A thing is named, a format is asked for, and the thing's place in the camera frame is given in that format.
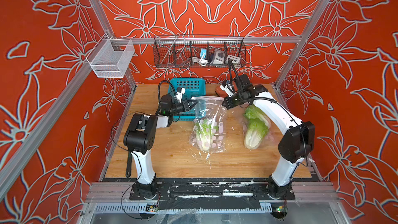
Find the green chinese cabbage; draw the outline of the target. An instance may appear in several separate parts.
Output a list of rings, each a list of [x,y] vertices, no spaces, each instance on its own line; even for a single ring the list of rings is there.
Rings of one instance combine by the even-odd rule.
[[[218,131],[217,122],[214,119],[201,118],[194,120],[194,140],[202,151],[209,151],[216,140]]]
[[[268,135],[271,122],[267,115],[254,105],[246,108],[244,113],[246,130],[244,144],[248,149],[257,149]]]

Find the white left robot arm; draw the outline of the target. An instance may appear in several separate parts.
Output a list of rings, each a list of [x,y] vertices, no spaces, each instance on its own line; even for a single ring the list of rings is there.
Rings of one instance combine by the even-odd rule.
[[[198,101],[179,100],[166,94],[158,102],[154,115],[136,113],[125,132],[123,144],[132,155],[136,170],[136,189],[140,196],[153,198],[157,193],[157,178],[152,166],[151,149],[157,129],[170,127],[174,116],[192,110]]]

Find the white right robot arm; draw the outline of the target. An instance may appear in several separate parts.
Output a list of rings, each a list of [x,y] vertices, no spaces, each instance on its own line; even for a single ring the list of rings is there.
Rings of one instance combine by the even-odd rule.
[[[314,149],[315,126],[303,122],[279,104],[261,84],[253,85],[246,75],[225,80],[216,93],[224,96],[223,106],[232,109],[247,104],[245,146],[256,149],[275,124],[283,137],[278,144],[280,159],[269,177],[268,192],[273,198],[288,189],[298,165]]]

